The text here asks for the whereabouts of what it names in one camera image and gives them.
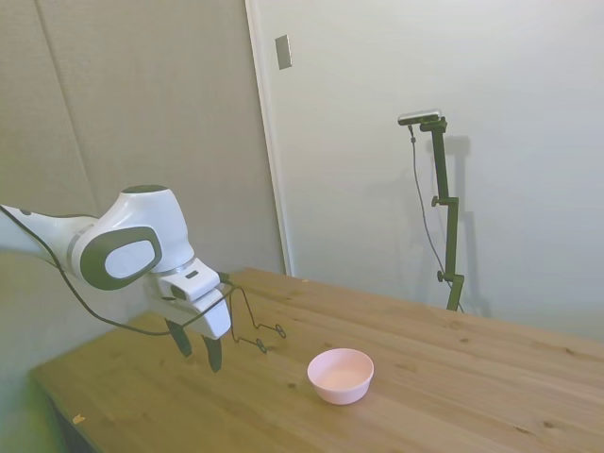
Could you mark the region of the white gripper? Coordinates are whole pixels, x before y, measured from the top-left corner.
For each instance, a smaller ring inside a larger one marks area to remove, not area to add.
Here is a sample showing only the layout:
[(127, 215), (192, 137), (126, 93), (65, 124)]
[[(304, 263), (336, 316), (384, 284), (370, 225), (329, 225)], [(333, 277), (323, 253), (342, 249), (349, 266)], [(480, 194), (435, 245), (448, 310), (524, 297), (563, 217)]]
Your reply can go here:
[(143, 282), (150, 309), (162, 315), (179, 352), (191, 356), (191, 342), (183, 326), (202, 334), (213, 373), (222, 368), (221, 337), (231, 327), (227, 302), (217, 278), (196, 283), (196, 278), (146, 277)]

